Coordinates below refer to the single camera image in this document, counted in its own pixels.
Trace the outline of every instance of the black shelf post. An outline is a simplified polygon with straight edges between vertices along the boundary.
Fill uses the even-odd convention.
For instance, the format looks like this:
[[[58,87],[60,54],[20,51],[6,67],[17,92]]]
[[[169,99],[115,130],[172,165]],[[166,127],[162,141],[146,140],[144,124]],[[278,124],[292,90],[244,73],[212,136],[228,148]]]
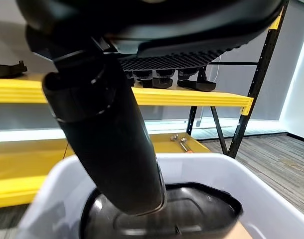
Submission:
[[[235,134],[233,136],[232,139],[232,143],[230,145],[230,148],[228,150],[228,156],[235,158],[236,154],[238,152],[238,149],[240,147],[240,144],[242,142],[245,130],[246,130],[246,126],[248,123],[248,120],[251,117],[251,114],[253,112],[253,108],[255,106],[258,94],[260,92],[260,89],[262,87],[269,63],[271,61],[272,55],[273,55],[273,51],[278,39],[278,36],[280,34],[280,30],[283,24],[283,20],[285,17],[285,13],[287,10],[287,6],[288,6],[289,0],[285,1],[284,3],[284,7],[283,7],[283,11],[282,11],[282,16],[278,25],[277,29],[269,29],[266,39],[265,39],[265,43],[263,46],[263,50],[254,74],[254,78],[252,80],[250,89],[248,91],[247,96],[248,97],[253,97],[253,103],[251,106],[251,109],[249,111],[249,114],[247,116],[241,116],[238,122],[238,125],[236,127],[236,131]]]

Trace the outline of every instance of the black metal shelf frame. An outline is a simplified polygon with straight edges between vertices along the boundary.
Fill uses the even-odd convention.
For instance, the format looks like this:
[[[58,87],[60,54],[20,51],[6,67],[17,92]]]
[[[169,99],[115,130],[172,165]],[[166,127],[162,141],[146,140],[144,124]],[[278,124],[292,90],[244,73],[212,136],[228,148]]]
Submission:
[[[282,11],[282,15],[281,15],[281,19],[280,19],[278,28],[268,30],[268,33],[267,33],[267,36],[265,39],[265,43],[264,43],[264,46],[263,46],[263,49],[262,49],[262,52],[260,55],[260,59],[258,62],[220,62],[220,63],[213,62],[213,63],[210,63],[210,65],[250,65],[250,66],[257,65],[250,89],[247,94],[248,97],[253,97],[254,100],[253,100],[251,109],[249,111],[249,114],[247,116],[244,116],[244,115],[240,116],[238,125],[235,130],[235,134],[233,136],[229,149],[227,149],[227,147],[226,147],[225,138],[224,138],[222,128],[219,123],[216,108],[211,107],[211,111],[212,111],[212,115],[213,115],[214,122],[216,125],[216,130],[217,130],[218,138],[219,138],[219,141],[221,144],[222,152],[223,152],[223,154],[228,155],[232,158],[236,157],[236,154],[238,152],[238,149],[239,149],[242,139],[244,137],[247,123],[253,112],[253,108],[254,108],[256,100],[258,98],[258,94],[262,87],[268,66],[270,64],[270,61],[271,61],[271,58],[272,58],[272,55],[273,55],[273,52],[275,49],[275,45],[276,45],[278,36],[281,31],[281,27],[282,27],[282,24],[284,21],[288,3],[289,3],[289,0],[286,0],[284,2],[283,11]],[[192,133],[196,110],[197,110],[197,106],[191,107],[190,115],[189,115],[189,119],[188,119],[188,125],[187,125],[187,129],[186,129],[186,132],[189,135],[191,135],[191,133]]]

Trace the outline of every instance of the floor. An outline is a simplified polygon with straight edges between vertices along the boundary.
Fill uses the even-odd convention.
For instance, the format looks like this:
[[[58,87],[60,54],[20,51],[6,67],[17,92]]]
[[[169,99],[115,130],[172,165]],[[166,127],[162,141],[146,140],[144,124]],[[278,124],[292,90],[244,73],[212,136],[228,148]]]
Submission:
[[[0,208],[0,239],[13,239],[28,205]]]
[[[221,152],[219,142],[205,145]],[[288,136],[245,138],[236,160],[304,214],[304,142]],[[0,209],[0,239],[12,239],[27,205]]]

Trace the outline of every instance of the black cylindrical tube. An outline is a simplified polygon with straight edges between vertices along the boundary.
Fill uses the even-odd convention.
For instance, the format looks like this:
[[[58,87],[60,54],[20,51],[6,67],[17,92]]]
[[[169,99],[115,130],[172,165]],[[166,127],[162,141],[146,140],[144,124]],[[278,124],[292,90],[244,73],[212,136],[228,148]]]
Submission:
[[[111,76],[122,80],[113,89],[111,85],[102,89],[104,78]],[[46,76],[44,93],[98,189],[130,215],[159,208],[164,203],[164,192],[154,148],[124,74],[105,69],[100,79],[71,88],[62,84],[56,87],[60,82],[56,77],[54,73]]]

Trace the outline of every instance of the gray wall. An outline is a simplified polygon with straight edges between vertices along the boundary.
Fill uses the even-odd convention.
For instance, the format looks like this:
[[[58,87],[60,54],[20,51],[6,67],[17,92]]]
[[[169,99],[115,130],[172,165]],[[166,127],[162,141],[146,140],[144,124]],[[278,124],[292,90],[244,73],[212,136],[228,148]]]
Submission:
[[[265,36],[266,32],[247,45],[223,54],[221,61],[257,61]],[[253,119],[279,119],[303,40],[304,3],[292,0]],[[55,71],[51,62],[29,51],[24,39],[24,20],[14,0],[0,0],[0,64],[16,64],[18,60],[23,60],[31,72]],[[254,71],[253,66],[220,66],[217,90],[246,95]],[[217,66],[208,66],[210,80],[214,80],[216,73]],[[141,107],[141,110],[146,120],[186,119],[189,113],[189,107]],[[218,114],[220,117],[238,118],[239,108],[218,108]],[[208,108],[205,108],[204,116],[211,116]],[[0,130],[45,127],[57,127],[46,105],[0,104]]]

